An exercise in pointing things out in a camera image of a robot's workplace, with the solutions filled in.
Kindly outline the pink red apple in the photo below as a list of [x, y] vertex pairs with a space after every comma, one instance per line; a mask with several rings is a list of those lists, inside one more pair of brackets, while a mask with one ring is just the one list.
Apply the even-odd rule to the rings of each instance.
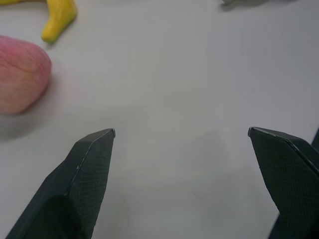
[[26, 111], [45, 92], [52, 62], [38, 45], [0, 35], [0, 114]]

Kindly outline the grey metal object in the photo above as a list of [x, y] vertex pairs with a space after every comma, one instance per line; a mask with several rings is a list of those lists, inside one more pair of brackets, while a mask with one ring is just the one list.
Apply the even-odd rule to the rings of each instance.
[[244, 4], [262, 4], [262, 3], [266, 3], [268, 1], [275, 1], [275, 2], [293, 2], [295, 0], [222, 0], [224, 5], [230, 5], [233, 3], [244, 3]]

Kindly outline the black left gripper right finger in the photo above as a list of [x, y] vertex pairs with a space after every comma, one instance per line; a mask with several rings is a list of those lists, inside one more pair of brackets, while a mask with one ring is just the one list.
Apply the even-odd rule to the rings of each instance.
[[319, 129], [312, 143], [259, 127], [248, 136], [279, 211], [268, 239], [319, 239]]

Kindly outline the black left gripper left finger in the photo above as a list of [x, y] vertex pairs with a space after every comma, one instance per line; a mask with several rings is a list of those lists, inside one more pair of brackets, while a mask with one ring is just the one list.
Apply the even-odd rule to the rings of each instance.
[[78, 140], [45, 178], [5, 239], [91, 239], [115, 135], [109, 128]]

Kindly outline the yellow banana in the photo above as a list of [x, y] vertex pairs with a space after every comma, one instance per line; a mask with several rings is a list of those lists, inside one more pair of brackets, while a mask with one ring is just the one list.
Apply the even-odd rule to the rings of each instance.
[[28, 1], [43, 1], [48, 7], [48, 20], [42, 31], [42, 41], [53, 44], [77, 16], [75, 0], [0, 0], [0, 5]]

